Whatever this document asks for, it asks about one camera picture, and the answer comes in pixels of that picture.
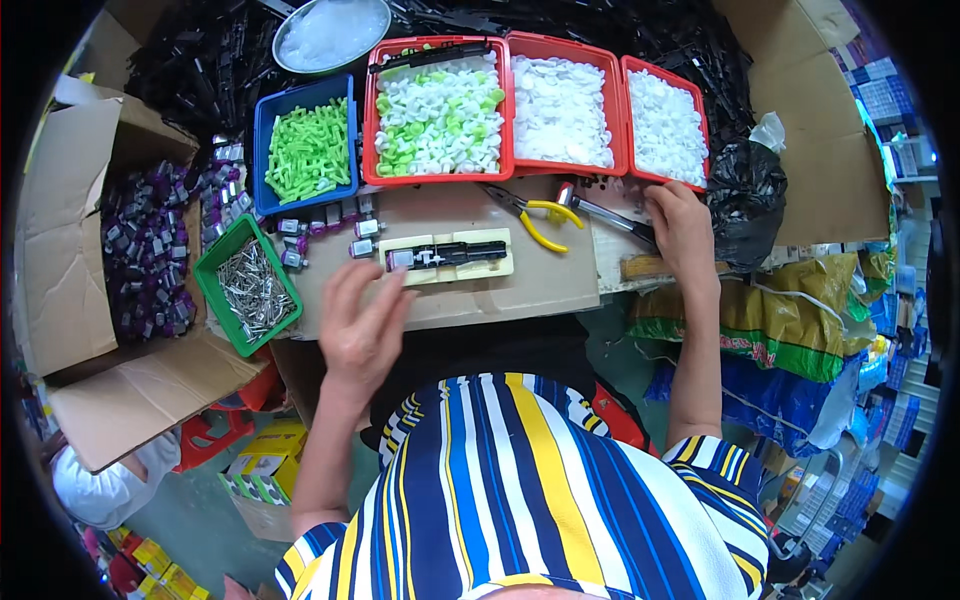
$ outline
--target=blue tray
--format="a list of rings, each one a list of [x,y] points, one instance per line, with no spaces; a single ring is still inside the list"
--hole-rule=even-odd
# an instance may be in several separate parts
[[[334,98],[347,98],[347,151],[349,154],[350,184],[338,185],[336,189],[323,194],[280,205],[280,198],[274,189],[263,180],[267,173],[270,156],[270,138],[274,133],[274,121],[277,115],[287,114],[296,107],[312,109],[330,104]],[[261,215],[267,216],[297,210],[316,204],[327,204],[353,196],[357,193],[357,105],[353,100],[353,76],[336,75],[312,84],[278,92],[261,98],[256,103],[253,114],[253,205]]]

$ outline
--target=plastic bin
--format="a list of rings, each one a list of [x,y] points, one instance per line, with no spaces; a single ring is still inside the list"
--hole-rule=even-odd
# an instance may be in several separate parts
[[[363,138],[366,152],[363,153],[363,179],[371,185],[414,185],[417,183],[449,183],[452,181],[505,181],[514,174],[514,78],[510,73],[510,50],[502,37],[484,36],[420,36],[384,39],[370,52],[368,64],[379,63],[383,55],[396,56],[407,48],[422,49],[423,44],[438,47],[445,42],[464,43],[487,40],[496,51],[496,72],[500,87],[506,97],[496,105],[496,111],[504,119],[500,128],[500,172],[499,173],[441,173],[439,175],[409,175],[404,177],[380,177],[376,174],[376,165],[380,155],[373,148],[373,139],[380,131],[380,115],[376,110],[377,75],[367,76],[367,96],[364,104]]]
[[[263,180],[267,174],[267,157],[270,155],[270,138],[274,134],[274,121],[278,115],[287,114],[296,107],[313,109],[330,104],[335,98],[344,98],[347,103],[347,152],[349,155],[350,184],[338,185],[336,189],[313,198],[297,200],[280,205],[274,188]],[[353,76],[337,75],[312,84],[287,89],[261,98],[253,114],[253,205],[261,215],[267,216],[296,210],[316,204],[327,204],[353,196],[357,193],[357,104],[353,99]]]
[[[217,279],[217,268],[227,262],[231,256],[243,248],[247,240],[254,236],[256,236],[257,242],[264,252],[267,253],[267,259],[274,267],[276,277],[283,283],[287,294],[290,295],[297,307],[286,319],[251,344],[247,341],[247,334],[243,332],[240,320],[230,310],[230,304],[224,295],[223,288],[220,287],[219,279]],[[258,348],[270,341],[272,337],[303,314],[303,302],[300,300],[300,295],[297,294],[297,288],[290,281],[290,277],[284,273],[283,265],[280,264],[280,259],[274,250],[273,242],[263,234],[263,231],[256,225],[256,221],[249,214],[241,215],[239,219],[234,221],[227,232],[220,236],[220,239],[214,242],[213,246],[197,260],[197,264],[194,265],[194,277],[200,285],[200,290],[204,293],[204,298],[209,302],[210,309],[217,316],[217,321],[220,322],[220,326],[224,329],[228,339],[241,356],[250,356],[256,352]]]
[[[622,78],[621,81],[623,82],[624,98],[626,98],[627,103],[625,105],[626,110],[624,111],[624,119],[626,120],[627,126],[627,142],[630,146],[630,172],[643,180],[656,181],[657,183],[667,183],[668,181],[672,181],[672,179],[662,175],[648,173],[647,171],[636,168],[634,156],[634,110],[630,106],[630,80],[627,76],[627,71],[642,71],[643,69],[646,69],[651,75],[656,75],[674,87],[679,87],[680,89],[685,89],[686,91],[690,92],[690,95],[693,96],[693,107],[696,108],[697,112],[700,113],[700,131],[704,135],[704,143],[707,144],[707,148],[709,148],[710,138],[707,126],[707,113],[704,112],[704,95],[703,92],[700,91],[700,88],[696,86],[696,84],[692,84],[683,77],[677,77],[666,69],[661,69],[658,66],[654,66],[653,64],[640,60],[636,57],[620,57],[620,76]],[[709,178],[709,175],[710,160],[709,158],[704,158],[704,177]],[[695,192],[706,191],[699,185],[693,185],[692,183],[687,183],[686,181],[681,181],[681,183]]]
[[[533,160],[520,158],[516,155],[514,155],[514,165],[517,168],[523,167],[526,175],[550,173],[576,173],[586,176],[611,175],[614,177],[626,175],[627,170],[633,163],[633,138],[630,138],[631,145],[628,147],[626,128],[631,123],[631,117],[622,88],[623,76],[620,74],[620,64],[617,62],[616,56],[612,52],[587,46],[579,41],[540,34],[510,32],[506,39],[511,56],[522,54],[530,59],[557,57],[574,62],[588,62],[606,72],[601,91],[603,93],[603,111],[607,115],[607,129],[612,135],[610,149],[613,150],[613,168],[611,169],[570,162]],[[512,82],[512,87],[516,90],[516,82]]]

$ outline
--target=black pants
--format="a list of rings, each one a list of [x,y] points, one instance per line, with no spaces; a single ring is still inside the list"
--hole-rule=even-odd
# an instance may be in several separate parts
[[[373,395],[372,427],[361,437],[377,449],[390,415],[417,388],[459,375],[527,372],[553,379],[584,397],[595,391],[587,331],[573,315],[409,331],[403,352]]]

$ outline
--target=white grease in bowl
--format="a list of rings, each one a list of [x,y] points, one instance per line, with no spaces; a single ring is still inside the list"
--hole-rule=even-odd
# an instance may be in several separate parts
[[[291,19],[277,58],[298,71],[324,71],[373,48],[389,22],[390,12],[380,0],[320,0]]]

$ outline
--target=hand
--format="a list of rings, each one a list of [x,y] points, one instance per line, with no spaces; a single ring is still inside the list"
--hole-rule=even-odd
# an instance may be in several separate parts
[[[678,181],[643,190],[663,262],[680,284],[684,298],[694,290],[719,293],[713,261],[710,209]]]
[[[324,400],[342,402],[347,412],[363,412],[400,355],[403,323],[417,292],[404,291],[405,271],[387,276],[376,298],[362,311],[360,297],[383,275],[368,260],[350,260],[324,285],[320,350],[326,360]]]

